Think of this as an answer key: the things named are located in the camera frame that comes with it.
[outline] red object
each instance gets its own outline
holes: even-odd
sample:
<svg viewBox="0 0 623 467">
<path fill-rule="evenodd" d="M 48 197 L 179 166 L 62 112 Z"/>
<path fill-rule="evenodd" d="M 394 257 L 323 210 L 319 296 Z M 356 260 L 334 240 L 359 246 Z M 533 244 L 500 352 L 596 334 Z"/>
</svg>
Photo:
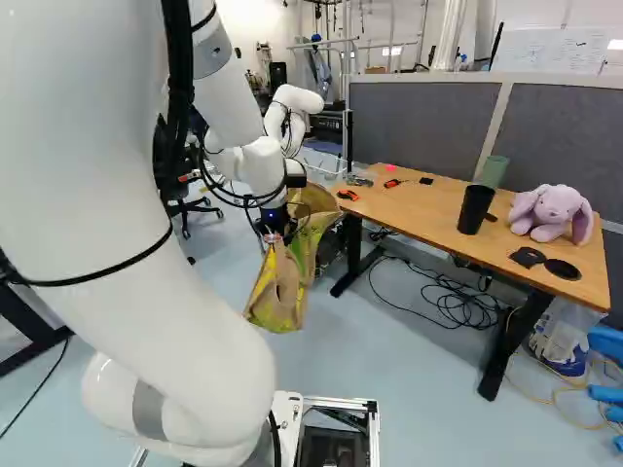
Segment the red object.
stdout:
<svg viewBox="0 0 623 467">
<path fill-rule="evenodd" d="M 340 190 L 338 192 L 338 198 L 357 201 L 359 199 L 359 196 L 353 190 Z"/>
<path fill-rule="evenodd" d="M 391 180 L 383 183 L 383 186 L 386 187 L 386 188 L 393 188 L 393 187 L 397 187 L 401 183 L 402 183 L 402 180 L 398 180 L 396 178 L 392 178 Z"/>
</svg>

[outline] black tumbler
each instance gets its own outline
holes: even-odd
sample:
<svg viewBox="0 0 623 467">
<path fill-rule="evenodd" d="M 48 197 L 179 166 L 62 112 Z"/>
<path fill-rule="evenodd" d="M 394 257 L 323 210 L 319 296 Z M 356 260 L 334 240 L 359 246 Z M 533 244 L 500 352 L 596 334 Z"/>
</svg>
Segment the black tumbler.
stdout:
<svg viewBox="0 0 623 467">
<path fill-rule="evenodd" d="M 494 200 L 495 190 L 485 185 L 469 185 L 465 189 L 463 207 L 460 209 L 457 229 L 462 234 L 475 235 Z"/>
</svg>

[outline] plush bunny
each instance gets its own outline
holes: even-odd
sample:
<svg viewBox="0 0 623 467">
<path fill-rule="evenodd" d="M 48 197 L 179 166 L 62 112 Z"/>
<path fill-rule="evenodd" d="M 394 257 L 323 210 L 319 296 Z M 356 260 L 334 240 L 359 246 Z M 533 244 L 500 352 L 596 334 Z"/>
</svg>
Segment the plush bunny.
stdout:
<svg viewBox="0 0 623 467">
<path fill-rule="evenodd" d="M 593 233 L 593 209 L 586 198 L 567 185 L 541 185 L 532 192 L 519 193 L 508 220 L 510 230 L 527 234 L 539 242 L 551 241 L 567 231 L 571 221 L 573 243 L 583 245 Z"/>
</svg>

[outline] gray partition wall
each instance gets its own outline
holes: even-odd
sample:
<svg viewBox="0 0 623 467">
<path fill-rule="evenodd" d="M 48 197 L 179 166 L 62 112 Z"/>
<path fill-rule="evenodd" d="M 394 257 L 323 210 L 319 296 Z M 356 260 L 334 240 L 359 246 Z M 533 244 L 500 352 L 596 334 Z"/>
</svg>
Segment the gray partition wall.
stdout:
<svg viewBox="0 0 623 467">
<path fill-rule="evenodd" d="M 352 83 L 353 157 L 470 180 L 500 83 Z"/>
<path fill-rule="evenodd" d="M 577 189 L 604 219 L 623 223 L 623 90 L 515 84 L 493 154 L 510 158 L 503 188 Z M 604 232 L 613 313 L 623 328 L 623 235 Z"/>
</svg>

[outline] whiteboard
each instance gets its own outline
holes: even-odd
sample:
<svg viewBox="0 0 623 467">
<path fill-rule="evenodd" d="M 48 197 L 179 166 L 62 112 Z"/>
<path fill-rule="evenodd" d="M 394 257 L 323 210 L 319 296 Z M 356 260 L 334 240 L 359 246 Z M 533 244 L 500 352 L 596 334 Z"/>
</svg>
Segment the whiteboard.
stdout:
<svg viewBox="0 0 623 467">
<path fill-rule="evenodd" d="M 504 31 L 492 70 L 598 75 L 610 36 L 603 28 Z"/>
</svg>

